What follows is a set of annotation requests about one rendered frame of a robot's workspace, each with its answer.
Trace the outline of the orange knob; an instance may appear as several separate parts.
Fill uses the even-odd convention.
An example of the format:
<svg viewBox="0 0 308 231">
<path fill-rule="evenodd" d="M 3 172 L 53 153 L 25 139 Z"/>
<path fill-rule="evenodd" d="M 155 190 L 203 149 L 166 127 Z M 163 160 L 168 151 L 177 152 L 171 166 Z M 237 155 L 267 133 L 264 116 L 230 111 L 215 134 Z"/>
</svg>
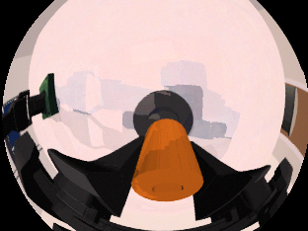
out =
<svg viewBox="0 0 308 231">
<path fill-rule="evenodd" d="M 198 192 L 202 183 L 186 129 L 173 119 L 151 124 L 131 182 L 135 193 L 154 201 L 178 201 Z"/>
</svg>

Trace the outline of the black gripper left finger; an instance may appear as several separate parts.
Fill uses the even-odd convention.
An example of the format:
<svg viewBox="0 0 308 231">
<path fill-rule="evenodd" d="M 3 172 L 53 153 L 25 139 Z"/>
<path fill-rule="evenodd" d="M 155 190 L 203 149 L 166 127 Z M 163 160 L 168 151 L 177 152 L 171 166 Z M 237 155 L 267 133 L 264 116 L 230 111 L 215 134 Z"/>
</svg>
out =
<svg viewBox="0 0 308 231">
<path fill-rule="evenodd" d="M 110 152 L 92 162 L 63 155 L 55 148 L 48 148 L 47 154 L 56 171 L 70 179 L 71 183 L 93 194 L 112 215 L 120 218 L 131 190 L 143 140 L 145 136 L 137 136 L 125 143 L 125 146 L 112 151 L 112 154 Z"/>
</svg>

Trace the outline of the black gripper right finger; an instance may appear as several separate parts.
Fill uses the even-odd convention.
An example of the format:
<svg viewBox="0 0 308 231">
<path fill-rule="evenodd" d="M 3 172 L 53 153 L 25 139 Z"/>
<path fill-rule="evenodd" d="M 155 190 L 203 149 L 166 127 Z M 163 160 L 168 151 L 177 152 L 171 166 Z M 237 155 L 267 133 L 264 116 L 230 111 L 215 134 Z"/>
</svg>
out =
<svg viewBox="0 0 308 231">
<path fill-rule="evenodd" d="M 209 218 L 210 214 L 224 207 L 245 188 L 252 186 L 259 179 L 263 179 L 271 168 L 268 164 L 250 171 L 236 171 L 228 164 L 214 158 L 212 154 L 198 146 L 193 140 L 190 144 L 204 182 L 200 190 L 192 196 L 194 217 L 196 217 L 194 221 Z"/>
</svg>

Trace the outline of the black stepped round pedestal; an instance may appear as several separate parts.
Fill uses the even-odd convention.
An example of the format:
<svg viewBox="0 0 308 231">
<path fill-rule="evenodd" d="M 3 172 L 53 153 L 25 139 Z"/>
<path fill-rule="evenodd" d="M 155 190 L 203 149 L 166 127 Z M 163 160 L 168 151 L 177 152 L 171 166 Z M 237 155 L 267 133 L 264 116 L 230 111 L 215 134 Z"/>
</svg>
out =
<svg viewBox="0 0 308 231">
<path fill-rule="evenodd" d="M 187 135 L 193 130 L 193 111 L 178 93 L 157 91 L 147 95 L 135 107 L 133 126 L 138 136 L 145 136 L 149 127 L 159 119 L 173 119 L 186 129 Z"/>
</svg>

